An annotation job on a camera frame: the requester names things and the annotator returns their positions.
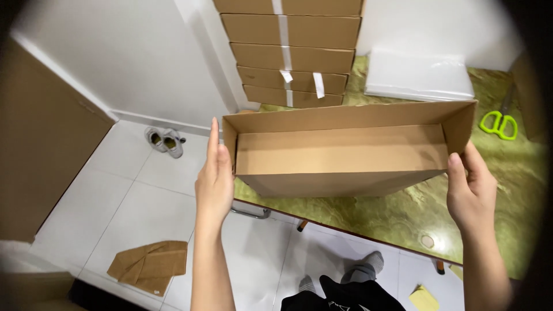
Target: table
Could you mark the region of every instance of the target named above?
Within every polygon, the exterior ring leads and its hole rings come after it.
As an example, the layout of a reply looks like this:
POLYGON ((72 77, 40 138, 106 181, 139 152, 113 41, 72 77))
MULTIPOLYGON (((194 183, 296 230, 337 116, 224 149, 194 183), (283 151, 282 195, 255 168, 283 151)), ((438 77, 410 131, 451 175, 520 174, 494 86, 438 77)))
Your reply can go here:
MULTIPOLYGON (((363 94, 367 58, 355 59, 343 105, 376 105, 407 100, 363 94)), ((508 72, 468 68, 479 100, 471 140, 498 182, 495 236, 509 277, 521 279, 531 256, 541 223, 547 182, 546 146, 528 141, 515 98, 510 114, 519 125, 515 141, 503 141, 478 128, 483 115, 497 110, 512 82, 508 72)), ((293 109, 263 104, 260 111, 293 109)), ((426 180, 380 198, 261 198, 238 178, 234 197, 246 203, 289 214, 365 239, 462 264, 460 232, 446 206, 447 176, 426 180), (421 239, 430 236, 431 248, 421 239)))

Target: left hand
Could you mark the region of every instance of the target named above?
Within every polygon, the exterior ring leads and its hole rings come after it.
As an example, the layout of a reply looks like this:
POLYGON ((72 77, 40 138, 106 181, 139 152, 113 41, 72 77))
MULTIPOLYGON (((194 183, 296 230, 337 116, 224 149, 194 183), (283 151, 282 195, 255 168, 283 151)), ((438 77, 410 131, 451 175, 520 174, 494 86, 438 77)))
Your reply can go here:
POLYGON ((219 144, 217 118, 211 121, 207 160, 198 173, 195 189, 196 228, 207 226, 220 229, 234 199, 234 176, 228 149, 219 144))

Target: green scissors handle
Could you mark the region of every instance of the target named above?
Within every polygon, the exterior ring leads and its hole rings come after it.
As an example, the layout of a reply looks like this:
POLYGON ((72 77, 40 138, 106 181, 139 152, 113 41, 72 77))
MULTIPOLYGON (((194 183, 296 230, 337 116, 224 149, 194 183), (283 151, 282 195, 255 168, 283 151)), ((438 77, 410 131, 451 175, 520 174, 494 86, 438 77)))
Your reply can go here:
POLYGON ((480 121, 480 128, 486 133, 497 134, 499 138, 506 141, 513 141, 517 137, 518 132, 518 126, 515 119, 513 119, 513 117, 510 115, 503 115, 497 110, 486 113, 486 115, 480 121), (495 117, 495 120, 493 121, 493 126, 491 128, 486 127, 485 124, 486 119, 490 116, 495 117), (511 125, 513 126, 513 134, 511 136, 505 135, 505 126, 507 126, 507 123, 511 123, 511 125))

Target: stacked cardboard box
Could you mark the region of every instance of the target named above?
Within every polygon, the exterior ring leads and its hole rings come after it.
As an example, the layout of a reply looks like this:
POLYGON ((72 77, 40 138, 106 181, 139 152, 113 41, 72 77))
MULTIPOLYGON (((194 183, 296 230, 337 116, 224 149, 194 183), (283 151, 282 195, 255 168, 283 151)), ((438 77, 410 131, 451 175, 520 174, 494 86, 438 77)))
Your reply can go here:
POLYGON ((249 101, 341 105, 363 0, 213 1, 249 101))

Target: brown door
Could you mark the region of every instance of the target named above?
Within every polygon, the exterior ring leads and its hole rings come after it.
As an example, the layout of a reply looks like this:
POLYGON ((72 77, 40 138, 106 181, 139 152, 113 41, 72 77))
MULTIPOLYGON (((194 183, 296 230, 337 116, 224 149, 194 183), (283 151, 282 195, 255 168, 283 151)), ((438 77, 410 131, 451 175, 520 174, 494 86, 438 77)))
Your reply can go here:
POLYGON ((114 124, 13 40, 0 65, 0 240, 34 240, 114 124))

